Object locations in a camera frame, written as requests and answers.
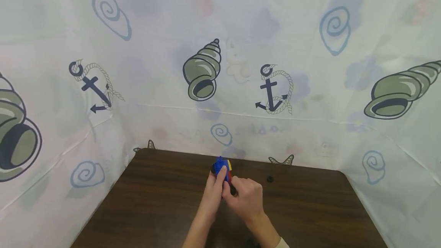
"fabric backdrop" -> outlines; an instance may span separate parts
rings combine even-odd
[[[1,247],[69,247],[148,140],[339,170],[439,247],[439,4],[0,0]]]

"toy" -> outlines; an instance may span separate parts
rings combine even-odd
[[[228,184],[230,185],[230,193],[234,196],[237,192],[236,188],[231,184],[232,167],[230,160],[224,159],[222,158],[222,156],[219,156],[217,158],[217,161],[211,166],[211,173],[217,176],[217,174],[221,171],[222,166],[227,167],[227,175],[225,176],[224,181],[228,182]]]

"brown table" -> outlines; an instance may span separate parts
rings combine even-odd
[[[179,248],[197,211],[211,156],[141,149],[72,248]],[[265,212],[291,248],[385,248],[337,171],[231,159],[263,186]],[[273,176],[273,183],[267,176]],[[245,248],[251,236],[224,202],[206,247]]]

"seashell print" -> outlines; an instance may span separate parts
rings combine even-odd
[[[414,66],[375,83],[371,102],[364,109],[371,118],[392,120],[403,116],[415,100],[426,94],[441,72],[441,60]]]
[[[369,150],[363,156],[363,168],[367,174],[367,182],[375,185],[386,175],[386,163],[383,155],[376,150]]]
[[[0,74],[0,182],[24,173],[41,150],[41,133],[26,117],[26,107],[11,83]]]
[[[195,101],[205,101],[216,91],[216,77],[221,70],[221,49],[219,40],[205,45],[189,58],[182,71],[188,86],[188,96]]]
[[[105,174],[101,164],[92,161],[81,162],[70,175],[70,184],[74,188],[93,187],[104,180]]]
[[[332,56],[342,53],[346,45],[348,45],[348,40],[351,36],[349,18],[348,9],[340,6],[325,13],[320,21],[320,37]]]
[[[116,0],[92,0],[95,15],[121,39],[129,41],[132,28],[126,14],[119,8]]]
[[[221,144],[228,147],[233,142],[233,135],[224,124],[215,124],[210,129],[211,135]]]

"wall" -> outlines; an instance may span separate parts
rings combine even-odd
[[[389,247],[437,247],[438,5],[0,0],[2,247],[69,247],[149,139],[340,170]]]

